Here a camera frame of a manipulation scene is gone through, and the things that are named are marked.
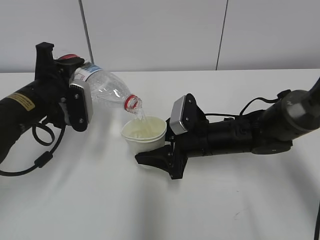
yellow warning label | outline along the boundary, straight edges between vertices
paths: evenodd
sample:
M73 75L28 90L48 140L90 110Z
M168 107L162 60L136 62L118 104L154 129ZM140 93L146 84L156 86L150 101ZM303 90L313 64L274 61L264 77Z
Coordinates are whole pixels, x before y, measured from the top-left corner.
M36 107L36 105L25 95L21 93L12 93L11 95L7 96L9 99L13 99L20 103L28 112L31 111Z

cup rim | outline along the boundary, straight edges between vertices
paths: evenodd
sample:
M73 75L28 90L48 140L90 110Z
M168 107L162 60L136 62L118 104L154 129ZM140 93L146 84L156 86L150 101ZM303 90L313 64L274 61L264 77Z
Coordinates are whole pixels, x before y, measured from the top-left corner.
M165 124L165 128L164 128L163 132L157 136L146 137L146 138L137 138L137 137L132 137L132 136L126 136L123 134L123 131L124 131L125 127L134 120L134 119L132 119L132 120L128 121L121 129L120 134L122 135L122 137L130 142L136 142L136 143L152 143L152 142L155 142L156 140L159 140L160 138L162 138L166 134L166 131L167 131L166 121L164 121L163 119L156 117L156 116L146 116L146 117L147 118L152 117L152 118L156 118L156 119L161 120Z

white wall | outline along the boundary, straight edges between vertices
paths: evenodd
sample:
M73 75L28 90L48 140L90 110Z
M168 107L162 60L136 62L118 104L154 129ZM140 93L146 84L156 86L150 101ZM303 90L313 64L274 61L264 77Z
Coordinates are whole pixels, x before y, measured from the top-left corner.
M213 70L226 0L82 0L96 64L111 71Z
M318 0L82 0L95 63L110 71L320 67ZM0 8L0 72L33 72L47 41L89 58L77 0Z
M35 45L50 42L89 57L76 0L6 0L0 7L0 72L33 72Z
M229 0L218 70L320 67L319 0Z

cup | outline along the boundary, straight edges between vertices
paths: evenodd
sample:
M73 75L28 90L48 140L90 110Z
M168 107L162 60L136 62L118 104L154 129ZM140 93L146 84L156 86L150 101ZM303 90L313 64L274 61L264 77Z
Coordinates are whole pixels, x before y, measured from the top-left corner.
M136 155L142 152L148 152L161 148L165 145L167 123L155 116L147 116L147 122L157 135L148 138L132 137L132 133L138 131L140 126L137 124L139 119L133 119L127 122L121 130L121 135L129 145L131 152Z

white table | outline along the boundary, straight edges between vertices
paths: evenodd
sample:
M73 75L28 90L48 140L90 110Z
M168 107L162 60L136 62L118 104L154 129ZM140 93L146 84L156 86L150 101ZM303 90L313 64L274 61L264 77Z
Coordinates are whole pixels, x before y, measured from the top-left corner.
M186 93L205 113L237 114L255 97L310 89L320 70L116 74L141 97L147 114L167 119L174 101ZM33 77L1 73L0 97ZM255 102L248 111L268 106ZM164 171L141 168L129 153L120 130L131 118L124 111L95 108L89 129L68 127L44 168L0 177L1 240L313 239L320 130L277 155L190 158L183 179L170 180ZM0 168L23 170L46 150L29 131Z

